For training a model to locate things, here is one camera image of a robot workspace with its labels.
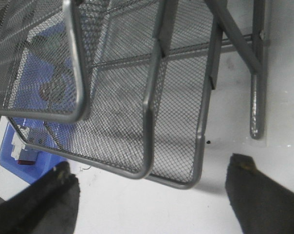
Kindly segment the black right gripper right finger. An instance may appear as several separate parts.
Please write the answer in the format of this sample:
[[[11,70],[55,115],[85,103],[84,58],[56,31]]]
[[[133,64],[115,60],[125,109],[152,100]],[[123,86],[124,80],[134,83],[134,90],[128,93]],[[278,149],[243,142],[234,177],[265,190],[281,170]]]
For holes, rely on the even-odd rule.
[[[225,190],[244,234],[294,234],[294,192],[262,173],[252,157],[232,154]]]

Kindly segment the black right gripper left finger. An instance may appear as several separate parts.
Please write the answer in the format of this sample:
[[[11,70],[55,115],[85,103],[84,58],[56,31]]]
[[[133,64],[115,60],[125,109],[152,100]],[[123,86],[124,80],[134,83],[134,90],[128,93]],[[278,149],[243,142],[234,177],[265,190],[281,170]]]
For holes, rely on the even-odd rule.
[[[79,200],[78,178],[63,161],[0,204],[0,234],[72,234]]]

